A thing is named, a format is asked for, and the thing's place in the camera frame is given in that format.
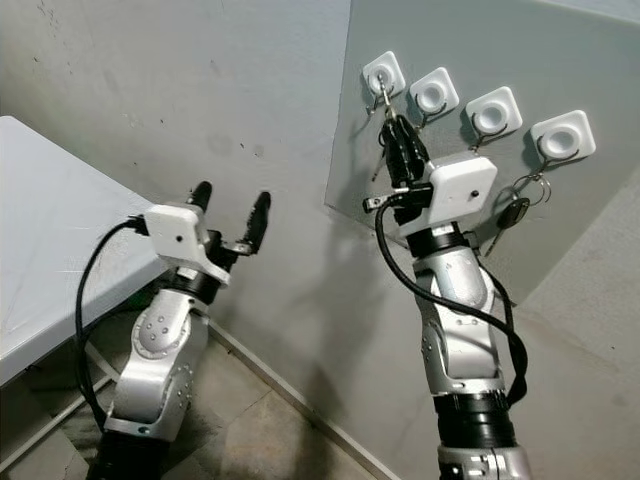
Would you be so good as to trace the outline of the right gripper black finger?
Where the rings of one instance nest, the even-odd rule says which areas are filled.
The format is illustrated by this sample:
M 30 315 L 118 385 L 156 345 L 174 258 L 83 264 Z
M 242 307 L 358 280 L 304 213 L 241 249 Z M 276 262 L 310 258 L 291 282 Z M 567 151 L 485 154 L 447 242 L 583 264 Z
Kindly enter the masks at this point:
M 381 159 L 387 165 L 387 174 L 393 187 L 406 187 L 411 183 L 403 124 L 404 116 L 396 114 L 388 116 L 380 129 Z
M 430 160 L 428 151 L 422 145 L 419 131 L 410 120 L 399 122 L 399 169 L 401 177 L 408 183 L 415 183 L 425 172 L 425 165 Z

